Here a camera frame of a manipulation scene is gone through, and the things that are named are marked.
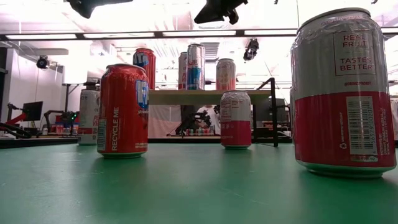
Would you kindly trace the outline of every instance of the blue logo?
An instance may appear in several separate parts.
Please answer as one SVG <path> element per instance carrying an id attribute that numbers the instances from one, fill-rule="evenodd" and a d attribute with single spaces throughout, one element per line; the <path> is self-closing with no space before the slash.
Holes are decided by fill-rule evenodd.
<path id="1" fill-rule="evenodd" d="M 149 64 L 148 56 L 145 53 L 135 53 L 132 58 L 132 64 L 144 68 Z"/>
<path id="2" fill-rule="evenodd" d="M 148 83 L 144 80 L 136 80 L 137 103 L 144 110 L 148 109 L 148 92 Z"/>

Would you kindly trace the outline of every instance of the shelf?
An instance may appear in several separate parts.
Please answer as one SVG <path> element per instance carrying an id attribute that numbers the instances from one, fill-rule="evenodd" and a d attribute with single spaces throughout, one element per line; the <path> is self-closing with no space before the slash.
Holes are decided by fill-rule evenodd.
<path id="1" fill-rule="evenodd" d="M 218 105 L 227 90 L 149 90 L 150 105 Z M 270 90 L 246 90 L 251 104 L 258 104 L 271 95 Z"/>

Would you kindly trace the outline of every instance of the red soda can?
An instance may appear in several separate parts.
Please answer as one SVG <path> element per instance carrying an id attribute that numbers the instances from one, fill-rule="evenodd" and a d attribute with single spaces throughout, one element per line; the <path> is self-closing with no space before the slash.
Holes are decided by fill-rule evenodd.
<path id="1" fill-rule="evenodd" d="M 133 55 L 133 65 L 137 65 L 145 69 L 149 89 L 155 89 L 155 74 L 156 74 L 156 56 L 151 49 L 139 48 Z"/>
<path id="2" fill-rule="evenodd" d="M 221 145 L 247 149 L 251 145 L 250 97 L 245 91 L 226 91 L 221 97 Z"/>
<path id="3" fill-rule="evenodd" d="M 148 78 L 135 65 L 108 65 L 101 79 L 97 151 L 134 158 L 147 151 Z"/>
<path id="4" fill-rule="evenodd" d="M 234 60 L 219 59 L 216 67 L 216 90 L 234 90 L 236 85 Z"/>

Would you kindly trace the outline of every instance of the pink and white can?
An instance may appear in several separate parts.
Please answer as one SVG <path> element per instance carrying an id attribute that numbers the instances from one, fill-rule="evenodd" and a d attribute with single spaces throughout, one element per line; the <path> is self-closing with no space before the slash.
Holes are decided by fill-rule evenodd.
<path id="1" fill-rule="evenodd" d="M 340 177 L 394 169 L 384 36 L 370 13 L 344 8 L 310 19 L 291 57 L 297 162 Z"/>
<path id="2" fill-rule="evenodd" d="M 229 58 L 219 59 L 216 67 L 216 89 L 235 90 L 236 66 L 234 60 Z"/>
<path id="3" fill-rule="evenodd" d="M 187 53 L 182 52 L 178 58 L 178 89 L 187 89 Z"/>
<path id="4" fill-rule="evenodd" d="M 226 91 L 221 97 L 221 145 L 225 148 L 251 145 L 250 105 L 246 91 Z"/>

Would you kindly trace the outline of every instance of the silver can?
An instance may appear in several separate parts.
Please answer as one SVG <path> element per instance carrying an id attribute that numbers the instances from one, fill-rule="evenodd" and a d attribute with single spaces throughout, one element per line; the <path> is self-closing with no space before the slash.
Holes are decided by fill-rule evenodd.
<path id="1" fill-rule="evenodd" d="M 234 60 L 222 58 L 216 66 L 216 90 L 235 90 L 236 66 Z"/>
<path id="2" fill-rule="evenodd" d="M 345 177 L 395 168 L 384 39 L 370 13 L 345 8 L 310 19 L 291 57 L 296 160 Z"/>
<path id="3" fill-rule="evenodd" d="M 187 89 L 187 53 L 182 52 L 178 58 L 178 89 Z"/>
<path id="4" fill-rule="evenodd" d="M 290 133 L 294 143 L 294 98 L 293 98 L 293 91 L 290 89 Z"/>
<path id="5" fill-rule="evenodd" d="M 205 46 L 190 44 L 187 52 L 187 89 L 205 89 Z"/>
<path id="6" fill-rule="evenodd" d="M 251 145 L 251 101 L 246 91 L 231 90 L 221 97 L 221 145 L 246 149 Z"/>
<path id="7" fill-rule="evenodd" d="M 95 85 L 87 86 L 80 93 L 79 145 L 96 145 L 98 135 L 98 116 L 100 110 L 100 92 Z"/>

